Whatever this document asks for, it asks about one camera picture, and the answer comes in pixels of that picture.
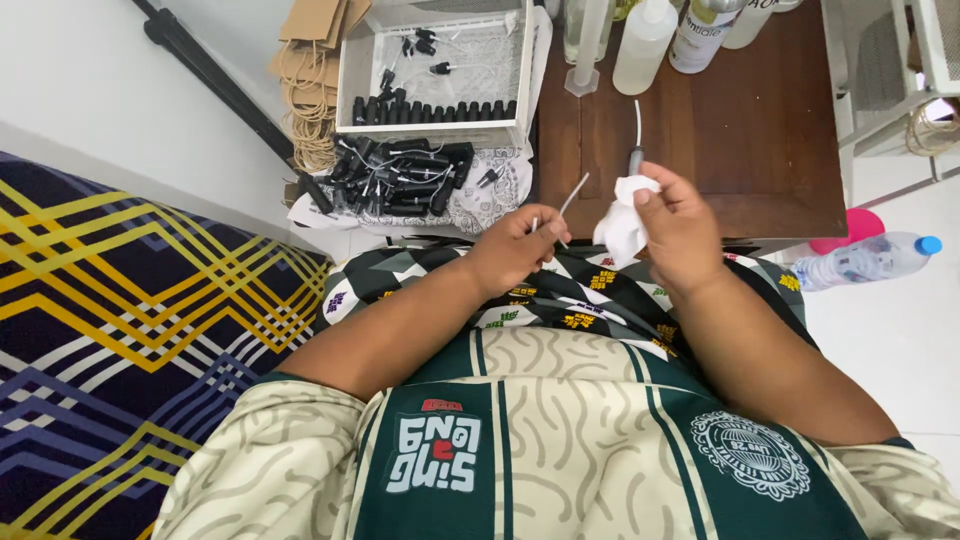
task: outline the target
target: glass bottle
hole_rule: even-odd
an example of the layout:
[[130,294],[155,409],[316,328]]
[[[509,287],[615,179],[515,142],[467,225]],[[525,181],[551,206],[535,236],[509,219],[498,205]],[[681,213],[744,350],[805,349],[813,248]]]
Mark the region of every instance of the glass bottle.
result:
[[580,48],[580,29],[584,25],[584,12],[589,2],[606,2],[607,14],[604,18],[603,33],[600,35],[600,47],[596,61],[607,55],[607,42],[610,41],[610,27],[613,24],[613,10],[616,0],[566,0],[564,2],[564,58],[566,63],[577,62],[577,50]]

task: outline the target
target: label on bottle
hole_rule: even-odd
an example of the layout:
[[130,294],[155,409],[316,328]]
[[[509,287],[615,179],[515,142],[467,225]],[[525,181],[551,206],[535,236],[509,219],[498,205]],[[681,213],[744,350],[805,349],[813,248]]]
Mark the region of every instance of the label on bottle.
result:
[[682,73],[703,71],[713,60],[738,15],[740,10],[718,13],[699,0],[691,0],[670,49],[670,64]]

